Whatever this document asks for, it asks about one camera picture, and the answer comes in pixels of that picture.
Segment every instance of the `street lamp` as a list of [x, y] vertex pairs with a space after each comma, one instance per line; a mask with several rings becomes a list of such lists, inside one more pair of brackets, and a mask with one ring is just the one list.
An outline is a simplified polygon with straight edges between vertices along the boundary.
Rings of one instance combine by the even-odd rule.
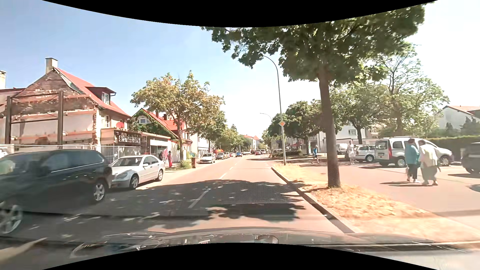
[[[263, 112], [261, 112], [260, 114], [264, 114], [264, 115], [266, 115], [266, 116], [270, 117], [270, 122], [273, 122], [273, 120], [272, 120], [272, 117], [271, 117], [270, 115], [268, 115], [268, 114], [266, 114], [266, 113], [263, 113]], [[273, 136], [272, 136], [271, 143], [272, 143], [272, 146], [271, 146], [271, 148], [272, 148], [272, 153], [273, 153]]]
[[[265, 56], [262, 54], [263, 57], [266, 57], [268, 60], [270, 60], [273, 65], [275, 66], [275, 69], [276, 69], [276, 81], [278, 83], [278, 102], [280, 103], [280, 121], [283, 122], [283, 112], [282, 112], [282, 99], [280, 98], [280, 76], [278, 75], [278, 68], [276, 67], [276, 64], [275, 62], [273, 62], [272, 59], [270, 59], [270, 57], [268, 56]], [[283, 131], [283, 126], [282, 127], [282, 150], [283, 150], [283, 165], [286, 165], [287, 164], [287, 156], [285, 154], [285, 133]]]

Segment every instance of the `fence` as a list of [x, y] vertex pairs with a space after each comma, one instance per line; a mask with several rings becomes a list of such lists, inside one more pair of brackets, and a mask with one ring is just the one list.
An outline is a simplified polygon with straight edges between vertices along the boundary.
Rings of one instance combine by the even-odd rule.
[[[37, 152], [37, 151], [49, 151], [59, 149], [59, 145], [14, 145], [14, 144], [0, 144], [2, 152], [7, 154], [13, 153], [25, 153], [25, 152]], [[124, 156], [140, 155], [140, 147], [132, 146], [96, 146], [96, 145], [62, 145], [63, 149], [90, 149], [97, 150], [102, 153], [105, 158], [110, 162], [114, 162]]]

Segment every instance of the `pedestrian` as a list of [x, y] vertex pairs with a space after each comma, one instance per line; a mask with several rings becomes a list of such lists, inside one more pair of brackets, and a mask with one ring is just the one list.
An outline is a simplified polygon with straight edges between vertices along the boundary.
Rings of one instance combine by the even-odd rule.
[[356, 154], [355, 154], [355, 147], [353, 146], [352, 141], [348, 142], [347, 153], [348, 153], [348, 158], [350, 159], [350, 165], [353, 165], [353, 163], [355, 162]]
[[172, 167], [172, 151], [168, 152], [167, 159], [168, 159], [168, 166], [171, 168]]
[[313, 159], [312, 159], [312, 164], [313, 164], [313, 161], [314, 161], [315, 159], [317, 159], [317, 163], [319, 163], [319, 162], [318, 162], [318, 155], [317, 155], [317, 152], [318, 152], [318, 145], [315, 145], [315, 147], [313, 148]]
[[433, 145], [427, 144], [425, 140], [419, 141], [419, 147], [420, 169], [423, 178], [422, 185], [428, 185], [429, 180], [433, 181], [432, 185], [438, 185], [437, 178], [435, 177], [438, 170], [438, 157], [435, 152], [435, 148]]
[[415, 146], [415, 139], [408, 139], [407, 145], [405, 145], [405, 163], [408, 166], [407, 182], [410, 182], [410, 177], [412, 177], [414, 183], [420, 183], [420, 181], [417, 180], [419, 156], [420, 153]]

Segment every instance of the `hedge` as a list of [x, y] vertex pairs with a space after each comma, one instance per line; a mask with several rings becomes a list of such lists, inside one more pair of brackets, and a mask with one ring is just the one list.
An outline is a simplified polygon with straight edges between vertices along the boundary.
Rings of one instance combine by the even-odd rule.
[[471, 143], [480, 142], [480, 135], [428, 138], [428, 140], [436, 144], [438, 147], [446, 148], [452, 151], [455, 161], [460, 161], [460, 149], [467, 147]]
[[[292, 150], [292, 151], [286, 151], [285, 152], [285, 156], [287, 156], [287, 157], [299, 156], [299, 155], [301, 155], [301, 150]], [[274, 157], [274, 158], [280, 157], [280, 156], [283, 156], [283, 151], [273, 153], [273, 155], [272, 155], [272, 157]]]

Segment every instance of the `sidewalk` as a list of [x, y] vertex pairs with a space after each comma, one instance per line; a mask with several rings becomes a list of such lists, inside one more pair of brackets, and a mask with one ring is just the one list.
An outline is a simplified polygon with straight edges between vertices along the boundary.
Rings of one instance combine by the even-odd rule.
[[[315, 174], [327, 175], [326, 159], [320, 159], [320, 164], [310, 162], [311, 160], [289, 160], [289, 163], [297, 164]], [[382, 170], [368, 163], [355, 163], [355, 166], [351, 166], [348, 162], [339, 161], [339, 165], [343, 184], [361, 186], [392, 200], [480, 230], [480, 188], [472, 181], [468, 183], [439, 179], [439, 186], [422, 186], [406, 182], [404, 173]]]

